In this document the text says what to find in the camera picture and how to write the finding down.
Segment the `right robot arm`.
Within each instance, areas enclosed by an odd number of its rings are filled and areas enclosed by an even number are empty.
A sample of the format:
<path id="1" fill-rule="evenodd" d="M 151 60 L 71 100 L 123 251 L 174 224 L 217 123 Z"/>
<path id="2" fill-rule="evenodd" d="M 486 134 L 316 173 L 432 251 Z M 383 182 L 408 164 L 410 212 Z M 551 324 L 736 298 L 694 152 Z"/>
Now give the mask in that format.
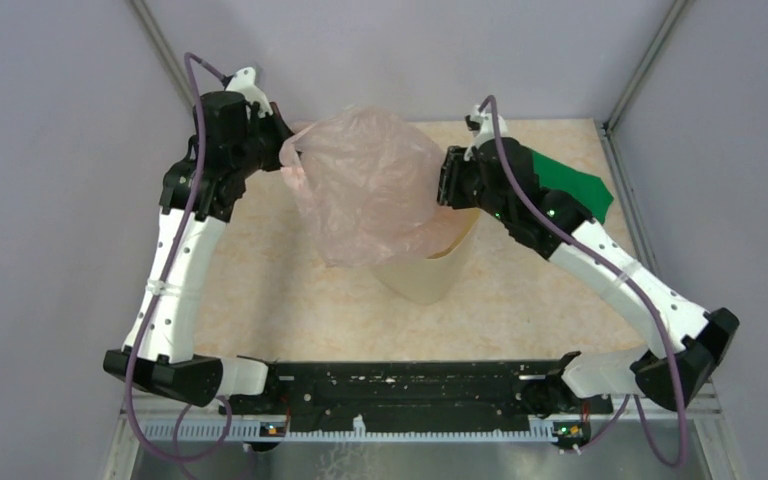
<path id="1" fill-rule="evenodd" d="M 546 385 L 549 404 L 572 412 L 587 397 L 638 395 L 662 408 L 687 406 L 721 364 L 739 327 L 726 308 L 708 310 L 678 294 L 614 241 L 572 193 L 543 183 L 536 152 L 505 137 L 517 183 L 510 184 L 493 141 L 447 149 L 438 202 L 478 208 L 520 245 L 567 271 L 645 340 L 635 349 L 577 354 Z"/>

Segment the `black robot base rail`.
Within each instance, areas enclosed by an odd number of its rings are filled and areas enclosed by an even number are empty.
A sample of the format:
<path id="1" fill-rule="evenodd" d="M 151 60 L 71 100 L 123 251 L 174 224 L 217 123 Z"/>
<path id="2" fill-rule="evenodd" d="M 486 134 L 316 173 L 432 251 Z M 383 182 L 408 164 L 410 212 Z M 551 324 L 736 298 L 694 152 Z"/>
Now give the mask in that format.
<path id="1" fill-rule="evenodd" d="M 490 433 L 534 418 L 610 414 L 610 399 L 576 397 L 560 360 L 278 362 L 258 396 L 231 396 L 236 416 L 287 417 L 293 433 L 345 432 L 361 418 L 372 433 Z"/>

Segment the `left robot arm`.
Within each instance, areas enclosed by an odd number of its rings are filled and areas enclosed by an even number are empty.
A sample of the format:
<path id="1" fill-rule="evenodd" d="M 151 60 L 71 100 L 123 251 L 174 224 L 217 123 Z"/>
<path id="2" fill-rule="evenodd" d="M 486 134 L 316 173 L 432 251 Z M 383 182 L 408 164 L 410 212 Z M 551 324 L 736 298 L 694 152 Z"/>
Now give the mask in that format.
<path id="1" fill-rule="evenodd" d="M 214 91 L 193 108 L 196 132 L 183 159 L 165 173 L 155 257 L 145 295 L 123 345 L 106 352 L 104 370 L 130 389 L 205 406 L 242 395 L 257 413 L 279 404 L 280 386 L 266 363 L 194 350 L 208 267 L 246 181 L 280 167 L 291 135 L 262 93 Z"/>

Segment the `beige plastic trash bin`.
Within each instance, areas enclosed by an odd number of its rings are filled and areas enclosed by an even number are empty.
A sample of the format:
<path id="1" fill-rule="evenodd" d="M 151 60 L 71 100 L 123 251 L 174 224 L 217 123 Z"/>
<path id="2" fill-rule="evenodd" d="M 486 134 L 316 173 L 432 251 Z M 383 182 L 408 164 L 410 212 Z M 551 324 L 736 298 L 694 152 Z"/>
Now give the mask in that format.
<path id="1" fill-rule="evenodd" d="M 478 209 L 465 210 L 468 223 L 456 241 L 432 257 L 374 266 L 372 275 L 385 287 L 421 305 L 442 300 L 464 271 L 473 251 Z"/>

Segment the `pink plastic trash bag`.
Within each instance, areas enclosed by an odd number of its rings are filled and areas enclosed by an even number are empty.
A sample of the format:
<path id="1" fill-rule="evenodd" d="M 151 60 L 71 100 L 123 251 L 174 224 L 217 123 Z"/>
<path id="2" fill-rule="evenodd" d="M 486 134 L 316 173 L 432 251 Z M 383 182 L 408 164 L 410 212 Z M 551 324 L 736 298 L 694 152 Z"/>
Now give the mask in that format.
<path id="1" fill-rule="evenodd" d="M 438 204 L 444 150 L 379 107 L 349 107 L 287 139 L 280 172 L 329 267 L 369 267 L 439 255 L 470 214 Z"/>

